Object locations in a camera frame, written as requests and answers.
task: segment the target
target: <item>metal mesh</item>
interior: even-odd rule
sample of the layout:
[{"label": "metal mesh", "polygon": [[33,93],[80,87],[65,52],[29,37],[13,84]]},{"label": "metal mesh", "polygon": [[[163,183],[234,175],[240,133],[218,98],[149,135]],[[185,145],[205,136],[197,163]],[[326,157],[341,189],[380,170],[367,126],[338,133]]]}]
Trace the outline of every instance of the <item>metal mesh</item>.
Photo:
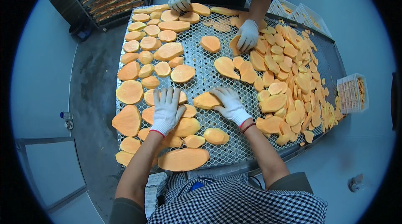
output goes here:
[{"label": "metal mesh", "polygon": [[[232,50],[229,48],[229,42],[236,35],[238,29],[231,26],[229,32],[219,32],[213,27],[206,27],[203,25],[202,22],[209,19],[213,19],[216,21],[220,20],[221,22],[226,21],[230,23],[230,16],[224,16],[215,13],[212,13],[209,17],[200,16],[200,22],[198,22],[197,24],[192,24],[189,30],[179,33],[176,39],[176,42],[180,42],[183,45],[183,63],[189,66],[193,66],[196,69],[195,76],[190,81],[183,84],[173,83],[170,80],[169,76],[166,78],[160,78],[156,76],[156,78],[158,78],[158,80],[160,81],[158,89],[161,89],[162,87],[168,88],[170,86],[179,87],[182,91],[186,93],[188,97],[188,104],[192,105],[193,98],[204,93],[205,91],[209,91],[210,89],[218,86],[230,87],[239,93],[241,101],[246,108],[246,111],[248,111],[248,113],[252,115],[254,119],[256,119],[257,117],[264,118],[264,115],[262,115],[259,109],[257,91],[254,89],[254,86],[242,81],[226,78],[220,75],[214,67],[215,59],[222,56],[227,56],[230,58],[233,57]],[[277,24],[279,24],[278,20],[270,19],[268,17],[265,17],[264,19],[269,26],[275,27]],[[296,31],[297,34],[301,36],[301,29],[298,29]],[[207,52],[199,45],[201,37],[207,35],[218,37],[221,43],[221,50],[219,52]],[[332,42],[326,41],[320,36],[310,35],[310,39],[314,42],[317,48],[317,52],[314,52],[314,55],[319,60],[317,70],[319,71],[321,78],[326,79],[325,86],[329,88],[329,97],[327,97],[326,100],[328,100],[332,105],[335,106],[334,92],[336,88],[336,82],[334,82],[334,80],[332,79],[331,69],[326,59],[326,56],[328,56],[328,54],[330,56],[334,56],[334,54],[336,53],[335,47]],[[241,56],[244,58],[244,60],[250,60],[249,54],[242,54]],[[154,60],[152,62],[153,65],[157,63],[157,60]],[[123,64],[119,63],[119,70],[122,67]],[[258,71],[257,73],[259,76],[262,76],[263,74],[263,72],[260,71]],[[119,87],[121,83],[122,82],[120,80],[117,80],[117,87]],[[116,99],[116,114],[118,114],[124,106],[125,104]],[[144,109],[149,107],[143,100],[137,103],[136,106],[141,113]],[[241,161],[251,160],[254,158],[253,152],[251,151],[247,139],[244,137],[243,134],[241,134],[239,128],[233,122],[225,119],[214,110],[202,110],[198,108],[195,118],[201,124],[201,129],[196,133],[196,135],[202,136],[207,128],[220,128],[230,136],[228,143],[224,145],[216,146],[205,143],[203,146],[201,146],[201,148],[208,150],[211,157],[209,161],[207,161],[207,163],[205,163],[201,168],[230,165],[239,163]],[[151,125],[149,125],[145,121],[142,121],[141,129],[150,126]],[[316,127],[313,133],[314,136],[321,134],[322,125]],[[117,132],[117,140],[119,144],[124,139],[124,137],[125,136],[122,135],[120,132]],[[284,146],[279,146],[276,144],[277,138],[277,134],[272,134],[268,138],[268,141],[277,151],[286,149],[305,141],[304,135],[299,134],[295,142],[288,142]],[[160,153],[160,155],[170,150],[177,150],[185,147],[185,144],[183,144],[183,146],[179,148],[165,148]]]}]

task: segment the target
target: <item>tray of dried sweet potato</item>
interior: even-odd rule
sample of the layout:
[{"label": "tray of dried sweet potato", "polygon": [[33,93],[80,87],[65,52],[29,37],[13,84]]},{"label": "tray of dried sweet potato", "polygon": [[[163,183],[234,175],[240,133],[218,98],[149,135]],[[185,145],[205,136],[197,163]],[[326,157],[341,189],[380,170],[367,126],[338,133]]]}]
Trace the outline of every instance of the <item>tray of dried sweet potato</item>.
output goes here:
[{"label": "tray of dried sweet potato", "polygon": [[154,158],[154,168],[190,171],[254,159],[239,128],[212,108],[208,91],[237,91],[256,125],[277,151],[311,143],[343,118],[336,97],[342,74],[334,42],[292,28],[269,14],[249,52],[236,49],[248,12],[191,4],[178,13],[167,5],[133,10],[117,74],[116,117],[120,152],[127,166],[153,124],[155,88],[179,87],[187,109]]}]

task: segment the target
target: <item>checkered shirt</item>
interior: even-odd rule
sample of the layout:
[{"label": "checkered shirt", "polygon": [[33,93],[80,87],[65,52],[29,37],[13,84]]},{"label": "checkered shirt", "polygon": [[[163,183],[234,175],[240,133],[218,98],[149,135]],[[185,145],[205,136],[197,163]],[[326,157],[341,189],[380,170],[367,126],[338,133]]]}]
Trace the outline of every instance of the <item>checkered shirt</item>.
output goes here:
[{"label": "checkered shirt", "polygon": [[[196,182],[205,186],[190,191]],[[324,223],[328,205],[304,191],[256,189],[249,186],[247,174],[189,181],[177,174],[159,185],[160,195],[165,204],[148,223]]]}]

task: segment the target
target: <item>red string bracelet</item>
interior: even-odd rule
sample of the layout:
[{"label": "red string bracelet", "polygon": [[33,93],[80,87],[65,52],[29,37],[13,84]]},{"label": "red string bracelet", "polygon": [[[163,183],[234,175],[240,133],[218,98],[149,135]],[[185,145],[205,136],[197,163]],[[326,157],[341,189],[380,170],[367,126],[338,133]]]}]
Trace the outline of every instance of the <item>red string bracelet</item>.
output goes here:
[{"label": "red string bracelet", "polygon": [[255,125],[255,123],[252,123],[252,124],[250,124],[249,126],[247,126],[246,128],[244,128],[244,130],[242,130],[242,133],[244,134],[244,132],[246,132],[246,130],[248,129],[248,128],[250,128],[251,126],[254,126]]}]

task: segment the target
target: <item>sleeve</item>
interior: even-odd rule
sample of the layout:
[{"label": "sleeve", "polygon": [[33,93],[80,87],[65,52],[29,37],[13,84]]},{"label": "sleeve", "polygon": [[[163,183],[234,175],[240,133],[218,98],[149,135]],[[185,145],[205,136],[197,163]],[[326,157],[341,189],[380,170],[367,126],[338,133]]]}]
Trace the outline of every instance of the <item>sleeve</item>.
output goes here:
[{"label": "sleeve", "polygon": [[117,198],[113,201],[109,224],[145,224],[145,211],[136,202],[127,198]]},{"label": "sleeve", "polygon": [[307,176],[304,172],[292,173],[284,176],[281,179],[275,181],[269,188],[269,190],[280,191],[305,191],[313,193]]}]

